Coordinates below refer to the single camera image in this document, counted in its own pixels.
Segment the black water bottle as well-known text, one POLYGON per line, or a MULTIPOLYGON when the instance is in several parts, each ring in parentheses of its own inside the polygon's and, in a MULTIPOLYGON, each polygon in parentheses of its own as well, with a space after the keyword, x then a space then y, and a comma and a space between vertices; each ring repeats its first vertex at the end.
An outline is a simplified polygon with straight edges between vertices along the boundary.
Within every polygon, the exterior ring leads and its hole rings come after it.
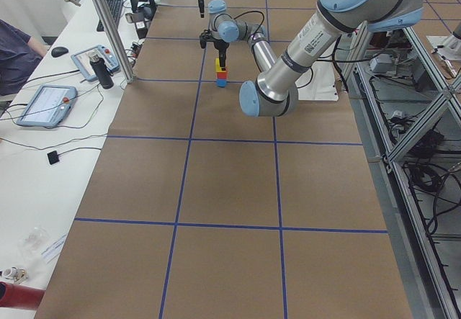
POLYGON ((93 50, 89 53, 89 63, 103 89, 110 89, 114 86, 112 76, 104 62, 104 59, 93 50))

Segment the far teach pendant tablet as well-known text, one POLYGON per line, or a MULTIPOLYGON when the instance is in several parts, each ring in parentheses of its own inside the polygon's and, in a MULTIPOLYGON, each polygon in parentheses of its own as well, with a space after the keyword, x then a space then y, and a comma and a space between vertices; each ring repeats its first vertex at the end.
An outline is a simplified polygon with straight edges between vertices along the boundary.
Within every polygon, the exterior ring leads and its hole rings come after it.
POLYGON ((86 81, 95 81, 98 79, 94 72, 97 61, 104 62, 109 72, 119 71, 120 64, 115 54, 103 45, 95 45, 86 50, 71 55, 71 60, 81 72, 86 81))

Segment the near teach pendant tablet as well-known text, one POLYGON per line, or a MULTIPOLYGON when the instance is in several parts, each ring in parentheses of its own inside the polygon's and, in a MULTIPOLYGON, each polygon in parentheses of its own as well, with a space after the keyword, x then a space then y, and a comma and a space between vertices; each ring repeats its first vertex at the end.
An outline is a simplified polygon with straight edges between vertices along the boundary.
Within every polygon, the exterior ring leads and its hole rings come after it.
POLYGON ((16 123, 23 127, 56 127, 77 98, 74 86, 41 85, 16 123))

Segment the red cylinder object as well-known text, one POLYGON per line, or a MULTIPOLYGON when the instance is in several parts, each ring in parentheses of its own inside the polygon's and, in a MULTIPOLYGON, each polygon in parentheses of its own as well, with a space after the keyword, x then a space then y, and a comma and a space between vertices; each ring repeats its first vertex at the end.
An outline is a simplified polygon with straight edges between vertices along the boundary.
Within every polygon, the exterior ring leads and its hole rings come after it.
POLYGON ((36 310, 39 308, 44 294, 45 290, 43 289, 1 282, 1 307, 36 310))

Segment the blue foam block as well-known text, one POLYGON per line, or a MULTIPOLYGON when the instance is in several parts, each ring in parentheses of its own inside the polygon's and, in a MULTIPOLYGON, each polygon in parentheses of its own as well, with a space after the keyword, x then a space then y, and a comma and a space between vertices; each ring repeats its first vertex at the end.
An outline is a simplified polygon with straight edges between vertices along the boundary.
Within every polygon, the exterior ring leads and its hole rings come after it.
POLYGON ((218 87, 224 88, 224 87, 226 87, 226 85, 227 85, 227 80, 226 80, 226 79, 218 78, 218 79, 216 80, 216 84, 217 84, 218 87))

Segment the yellow foam block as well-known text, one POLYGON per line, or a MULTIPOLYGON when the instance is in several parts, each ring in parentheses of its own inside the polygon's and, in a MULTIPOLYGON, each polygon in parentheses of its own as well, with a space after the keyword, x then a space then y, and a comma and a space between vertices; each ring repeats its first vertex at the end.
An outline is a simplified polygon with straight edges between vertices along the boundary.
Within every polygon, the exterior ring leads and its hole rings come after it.
POLYGON ((216 73, 225 73, 227 71, 227 68, 224 66, 222 67, 220 65, 220 59, 219 58, 216 58, 215 59, 215 72, 216 73))

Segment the brown paper table cover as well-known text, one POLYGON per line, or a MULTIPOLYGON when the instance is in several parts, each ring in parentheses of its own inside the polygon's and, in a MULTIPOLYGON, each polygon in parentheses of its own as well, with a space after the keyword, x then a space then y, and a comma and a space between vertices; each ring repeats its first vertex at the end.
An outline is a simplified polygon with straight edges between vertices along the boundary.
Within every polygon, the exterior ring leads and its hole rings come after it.
POLYGON ((247 117, 162 0, 38 318, 410 318, 347 94, 247 117))

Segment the white pedestal base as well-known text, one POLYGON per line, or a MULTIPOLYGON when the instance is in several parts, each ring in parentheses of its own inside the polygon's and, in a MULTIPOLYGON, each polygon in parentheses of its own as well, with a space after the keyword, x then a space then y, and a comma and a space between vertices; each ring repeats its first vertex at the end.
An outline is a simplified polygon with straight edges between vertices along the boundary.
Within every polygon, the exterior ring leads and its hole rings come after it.
MULTIPOLYGON (((321 59, 332 60, 334 46, 321 56, 321 59)), ((311 69, 304 73, 296 82, 298 99, 300 101, 337 102, 339 94, 336 89, 336 74, 333 63, 315 62, 311 69)))

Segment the teach pendant tablet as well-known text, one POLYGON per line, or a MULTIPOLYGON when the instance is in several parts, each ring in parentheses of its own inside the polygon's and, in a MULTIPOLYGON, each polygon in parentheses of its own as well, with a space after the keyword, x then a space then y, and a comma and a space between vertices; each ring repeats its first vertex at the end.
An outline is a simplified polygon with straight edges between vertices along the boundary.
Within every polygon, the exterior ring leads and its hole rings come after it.
POLYGON ((16 123, 23 127, 56 127, 77 98, 74 86, 41 85, 16 123))
POLYGON ((97 61, 104 62, 109 72, 119 71, 120 64, 115 54, 103 45, 95 45, 86 50, 71 55, 71 60, 81 72, 86 81, 95 81, 98 79, 94 72, 97 61))

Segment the clear plastic bag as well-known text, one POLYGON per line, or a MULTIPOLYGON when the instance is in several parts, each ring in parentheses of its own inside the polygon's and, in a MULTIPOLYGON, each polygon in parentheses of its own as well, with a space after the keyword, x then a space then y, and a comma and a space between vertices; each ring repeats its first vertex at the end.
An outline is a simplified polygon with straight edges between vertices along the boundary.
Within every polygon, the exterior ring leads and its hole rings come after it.
POLYGON ((48 242, 50 236, 48 232, 40 227, 34 227, 30 232, 18 242, 18 248, 22 257, 26 260, 33 259, 41 253, 42 248, 48 242))

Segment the aluminium frame post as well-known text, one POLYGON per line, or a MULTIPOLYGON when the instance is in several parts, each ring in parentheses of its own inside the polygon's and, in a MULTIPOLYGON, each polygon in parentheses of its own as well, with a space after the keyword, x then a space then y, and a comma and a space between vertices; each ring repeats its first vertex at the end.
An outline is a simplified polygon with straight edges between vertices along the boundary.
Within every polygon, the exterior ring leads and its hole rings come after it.
POLYGON ((119 61, 121 71, 125 77, 125 80, 128 84, 133 82, 134 73, 133 67, 128 60, 128 56, 125 52, 125 47, 120 38, 117 26, 113 21, 112 15, 110 13, 108 4, 106 0, 92 0, 96 12, 102 21, 104 26, 104 31, 107 35, 112 50, 115 52, 115 55, 119 61))

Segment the red foam block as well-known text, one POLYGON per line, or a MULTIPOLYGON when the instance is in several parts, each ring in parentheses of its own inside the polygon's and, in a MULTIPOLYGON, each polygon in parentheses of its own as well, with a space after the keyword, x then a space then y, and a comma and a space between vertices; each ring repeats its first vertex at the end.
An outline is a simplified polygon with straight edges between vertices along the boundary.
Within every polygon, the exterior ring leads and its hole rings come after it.
POLYGON ((228 77, 227 71, 217 71, 216 72, 216 79, 217 80, 226 80, 228 77))

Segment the small black square pad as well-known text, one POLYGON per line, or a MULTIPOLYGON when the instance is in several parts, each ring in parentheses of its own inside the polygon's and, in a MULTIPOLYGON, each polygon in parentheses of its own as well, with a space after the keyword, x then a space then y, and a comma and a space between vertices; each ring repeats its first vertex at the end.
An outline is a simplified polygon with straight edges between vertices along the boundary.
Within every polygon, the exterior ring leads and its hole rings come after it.
POLYGON ((48 163, 50 165, 56 164, 60 161, 60 156, 56 150, 47 153, 48 163))

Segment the seated person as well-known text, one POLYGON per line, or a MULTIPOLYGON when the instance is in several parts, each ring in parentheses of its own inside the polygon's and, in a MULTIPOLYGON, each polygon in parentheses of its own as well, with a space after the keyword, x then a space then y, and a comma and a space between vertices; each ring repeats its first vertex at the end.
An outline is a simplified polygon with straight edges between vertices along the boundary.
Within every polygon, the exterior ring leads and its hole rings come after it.
POLYGON ((34 37, 1 20, 1 95, 17 94, 47 51, 34 37))

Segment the black keyboard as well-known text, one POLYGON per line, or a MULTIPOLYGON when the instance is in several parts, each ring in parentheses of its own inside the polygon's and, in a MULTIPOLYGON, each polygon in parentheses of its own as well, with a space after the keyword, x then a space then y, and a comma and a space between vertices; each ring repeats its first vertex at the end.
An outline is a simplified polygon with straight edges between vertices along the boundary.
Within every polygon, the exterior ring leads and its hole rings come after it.
POLYGON ((107 6, 112 16, 115 28, 117 29, 120 23, 120 17, 123 10, 123 0, 106 0, 107 6))

